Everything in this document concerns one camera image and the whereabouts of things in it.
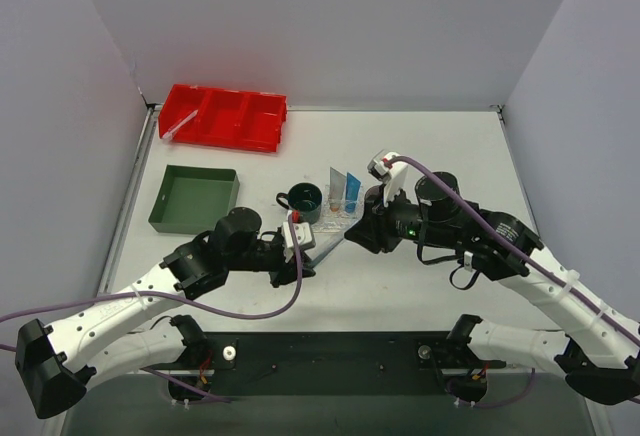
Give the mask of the clear textured holder box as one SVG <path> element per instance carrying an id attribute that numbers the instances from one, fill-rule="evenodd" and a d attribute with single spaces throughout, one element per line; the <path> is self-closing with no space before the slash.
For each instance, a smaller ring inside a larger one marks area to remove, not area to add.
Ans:
<path id="1" fill-rule="evenodd" d="M 344 210 L 344 205 L 345 205 L 345 199 L 344 198 L 343 198 L 343 201 L 342 201 L 341 208 L 340 208 L 340 210 L 338 212 L 332 212 L 329 209 L 329 201 L 328 201 L 329 186 L 330 185 L 327 184 L 323 189 L 321 216 L 320 216 L 319 221 L 322 221 L 322 220 L 335 220 L 335 219 L 339 219 L 339 218 L 357 219 L 359 221 L 360 218 L 363 216 L 363 212 L 364 212 L 364 189 L 363 188 L 360 189 L 359 198 L 358 198 L 358 202 L 357 202 L 357 206 L 356 206 L 356 211 L 353 214 L 348 214 Z"/>

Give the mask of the blue toothpaste tube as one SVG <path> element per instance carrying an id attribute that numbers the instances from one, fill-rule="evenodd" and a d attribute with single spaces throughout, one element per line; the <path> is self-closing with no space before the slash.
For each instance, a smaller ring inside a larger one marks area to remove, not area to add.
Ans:
<path id="1" fill-rule="evenodd" d="M 346 213 L 353 214 L 356 211 L 360 188 L 360 180 L 353 174 L 347 173 L 344 205 L 344 210 Z"/>

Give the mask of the white toothpaste tube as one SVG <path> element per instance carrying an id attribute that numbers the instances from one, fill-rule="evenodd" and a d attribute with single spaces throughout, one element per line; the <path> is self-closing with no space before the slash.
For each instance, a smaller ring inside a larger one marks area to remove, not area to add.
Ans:
<path id="1" fill-rule="evenodd" d="M 339 170 L 330 168 L 330 186 L 329 186 L 329 209 L 332 212 L 338 212 L 341 208 L 345 194 L 347 177 Z"/>

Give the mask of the dark green mug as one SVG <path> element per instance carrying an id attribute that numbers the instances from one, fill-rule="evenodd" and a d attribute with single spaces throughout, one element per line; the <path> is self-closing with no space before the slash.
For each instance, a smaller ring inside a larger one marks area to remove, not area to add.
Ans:
<path id="1" fill-rule="evenodd" d="M 279 192 L 275 200 L 282 208 L 297 211 L 302 222 L 315 224 L 320 219 L 322 192 L 312 183 L 295 184 L 288 192 Z"/>

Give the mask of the pink white toothbrush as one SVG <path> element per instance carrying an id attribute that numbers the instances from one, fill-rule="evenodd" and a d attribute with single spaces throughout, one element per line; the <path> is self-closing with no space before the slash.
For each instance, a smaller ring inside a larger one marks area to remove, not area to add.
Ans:
<path id="1" fill-rule="evenodd" d="M 164 141 L 171 141 L 187 123 L 191 122 L 197 116 L 197 114 L 198 110 L 194 110 L 184 118 L 177 121 L 166 132 L 162 134 L 161 139 Z"/>

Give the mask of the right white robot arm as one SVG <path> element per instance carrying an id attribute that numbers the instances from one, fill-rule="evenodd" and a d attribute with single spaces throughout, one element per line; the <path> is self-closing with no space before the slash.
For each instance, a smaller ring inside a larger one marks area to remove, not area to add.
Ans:
<path id="1" fill-rule="evenodd" d="M 373 254 L 402 241 L 448 249 L 459 268 L 499 283 L 527 300 L 556 325 L 527 330 L 464 314 L 449 332 L 448 347 L 480 361 L 503 361 L 564 379 L 592 401 L 616 405 L 639 396 L 639 324 L 611 308 L 562 267 L 540 237 L 517 218 L 481 209 L 459 195 L 457 179 L 439 172 L 421 178 L 414 200 L 400 190 L 385 200 L 385 185 L 370 188 L 362 218 L 346 233 Z"/>

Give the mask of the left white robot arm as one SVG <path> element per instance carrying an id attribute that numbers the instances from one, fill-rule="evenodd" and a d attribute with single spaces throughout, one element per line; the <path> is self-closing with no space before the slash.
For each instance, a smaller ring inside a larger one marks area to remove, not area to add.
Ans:
<path id="1" fill-rule="evenodd" d="M 309 223 L 289 213 L 269 240 L 262 220 L 239 207 L 214 229 L 178 246 L 124 289 L 81 311 L 45 324 L 39 319 L 18 331 L 15 366 L 35 414 L 49 419 L 75 406 L 89 389 L 123 373 L 177 361 L 193 367 L 205 343 L 194 328 L 141 330 L 141 325 L 222 287 L 229 274 L 265 272 L 273 287 L 301 286 L 310 275 L 305 250 L 315 245 Z"/>

